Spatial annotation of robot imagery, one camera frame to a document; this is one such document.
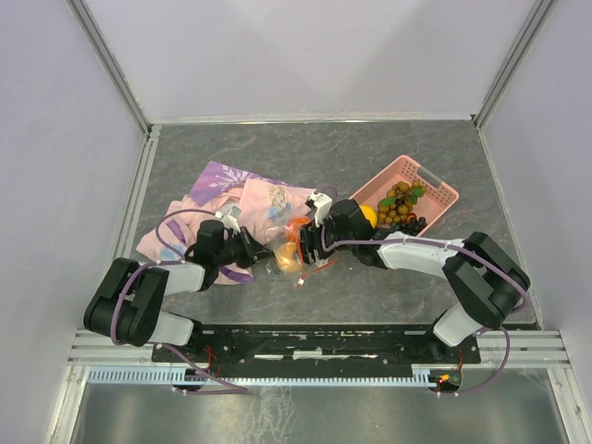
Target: red wire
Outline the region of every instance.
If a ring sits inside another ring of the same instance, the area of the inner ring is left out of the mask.
[[[203,348],[203,351],[207,353],[207,370],[210,373],[212,373],[211,372],[211,370],[212,370],[212,358],[214,358],[216,360],[217,369],[216,369],[216,374],[214,375],[214,377],[217,377],[220,374],[220,371],[222,370],[222,365],[220,365],[220,361],[218,360],[217,356],[212,351],[212,347],[210,347],[209,345],[206,345]]]

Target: pink cloth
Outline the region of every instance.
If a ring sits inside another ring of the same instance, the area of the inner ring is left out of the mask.
[[[260,179],[247,179],[242,187],[234,187],[222,192],[203,206],[198,205],[189,195],[182,201],[173,201],[166,213],[184,209],[201,209],[215,213],[227,204],[236,204],[240,208],[239,224],[246,227],[253,237],[265,244],[269,239],[268,231],[275,228],[286,217],[304,216],[310,208],[305,202],[313,192],[311,189],[275,185]],[[172,216],[161,225],[160,235],[172,246],[185,252],[196,241],[197,230],[202,222],[211,219],[201,213],[182,213]],[[146,234],[136,250],[156,260],[176,260],[177,255],[158,241],[154,230]],[[229,265],[218,274],[216,284],[250,283],[253,281],[251,269]]]

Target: gray marble surface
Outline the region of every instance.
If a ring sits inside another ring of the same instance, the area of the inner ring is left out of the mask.
[[[347,197],[401,154],[461,195],[427,233],[436,239],[489,234],[515,256],[483,147],[469,121],[164,126],[134,240],[187,193],[209,160]],[[408,270],[360,265],[348,253],[294,288],[277,269],[253,268],[251,285],[214,286],[166,299],[166,310],[204,323],[431,323],[452,307],[448,283]],[[142,258],[138,253],[132,257]],[[532,309],[510,322],[534,322]]]

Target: green leaf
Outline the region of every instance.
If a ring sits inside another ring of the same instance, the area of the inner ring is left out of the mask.
[[[395,203],[396,198],[394,197],[385,197],[382,201],[378,203],[379,206],[391,206]]]

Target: white panel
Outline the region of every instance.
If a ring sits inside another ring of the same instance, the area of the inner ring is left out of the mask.
[[[0,441],[43,441],[142,135],[63,0],[0,14]]]
[[[147,117],[476,113],[535,0],[87,0]]]
[[[557,2],[485,128],[548,327],[586,401],[592,366],[592,3]]]

